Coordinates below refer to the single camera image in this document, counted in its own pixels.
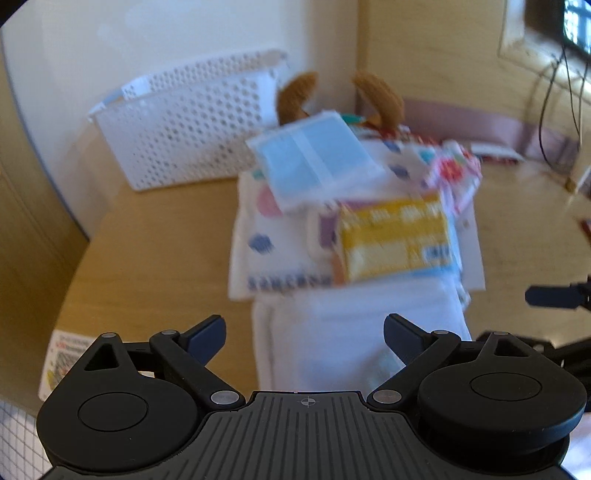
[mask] black cable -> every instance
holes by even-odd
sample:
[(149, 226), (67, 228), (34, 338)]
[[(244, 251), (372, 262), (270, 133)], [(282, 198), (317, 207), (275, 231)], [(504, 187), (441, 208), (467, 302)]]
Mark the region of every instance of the black cable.
[(552, 72), (552, 76), (550, 77), (550, 85), (548, 86), (548, 91), (546, 92), (546, 97), (544, 98), (544, 103), (542, 104), (542, 111), (540, 113), (540, 124), (538, 125), (538, 140), (540, 141), (540, 150), (542, 151), (542, 156), (544, 157), (544, 161), (548, 164), (552, 170), (554, 170), (553, 165), (548, 160), (546, 156), (546, 152), (544, 151), (544, 145), (542, 143), (542, 127), (544, 125), (544, 115), (546, 113), (546, 107), (548, 106), (548, 99), (550, 98), (550, 92), (552, 92), (552, 87), (554, 86), (554, 81), (556, 80), (556, 73), (558, 72), (558, 68), (562, 63), (563, 59), (566, 57), (566, 52), (563, 49), (562, 55), (558, 59), (556, 66), (554, 67), (554, 71)]
[(565, 48), (564, 44), (562, 45), (562, 56), (564, 57), (564, 66), (566, 67), (566, 77), (569, 80), (570, 111), (573, 114), (574, 129), (577, 131), (577, 135), (580, 137), (581, 132), (579, 131), (579, 126), (577, 124), (577, 117), (574, 114), (573, 85), (570, 82), (569, 59), (567, 57), (566, 48)]
[(585, 91), (585, 82), (587, 81), (587, 72), (589, 71), (589, 60), (585, 62), (585, 71), (581, 79), (581, 91), (579, 92), (579, 147), (581, 146), (581, 135), (583, 135), (583, 93)]

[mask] pink baseboard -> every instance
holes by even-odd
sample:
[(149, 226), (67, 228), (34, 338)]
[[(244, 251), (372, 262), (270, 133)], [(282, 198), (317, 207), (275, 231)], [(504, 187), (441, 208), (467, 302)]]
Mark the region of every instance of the pink baseboard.
[[(418, 134), (436, 140), (454, 138), (494, 142), (513, 148), (524, 157), (543, 160), (538, 143), (538, 126), (520, 120), (445, 103), (405, 98), (404, 123)], [(577, 152), (577, 142), (551, 129), (542, 130), (544, 151), (548, 159), (569, 165)]]

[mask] white towel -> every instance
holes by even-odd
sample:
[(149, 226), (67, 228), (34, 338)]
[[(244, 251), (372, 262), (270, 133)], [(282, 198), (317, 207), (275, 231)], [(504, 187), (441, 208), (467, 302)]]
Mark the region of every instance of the white towel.
[(384, 342), (390, 313), (470, 340), (452, 275), (261, 295), (252, 311), (260, 389), (367, 396), (404, 366)]

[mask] face mask package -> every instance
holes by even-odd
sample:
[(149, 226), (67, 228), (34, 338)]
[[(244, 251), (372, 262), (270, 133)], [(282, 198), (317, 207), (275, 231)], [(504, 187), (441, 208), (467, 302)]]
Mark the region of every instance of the face mask package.
[(386, 174), (337, 112), (322, 112), (247, 144), (284, 213), (338, 198)]

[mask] pile of items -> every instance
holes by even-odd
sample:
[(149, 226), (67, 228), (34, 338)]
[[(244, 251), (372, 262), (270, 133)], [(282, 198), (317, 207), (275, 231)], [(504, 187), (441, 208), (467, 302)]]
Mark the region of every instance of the pile of items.
[(375, 118), (308, 118), (304, 74), (279, 94), (282, 126), (247, 142), (258, 167), (239, 178), (229, 296), (256, 297), (263, 390), (371, 391), (402, 366), (383, 340), (389, 313), (469, 339), (456, 226), (473, 223), (480, 162), (410, 134), (379, 78), (353, 81)]

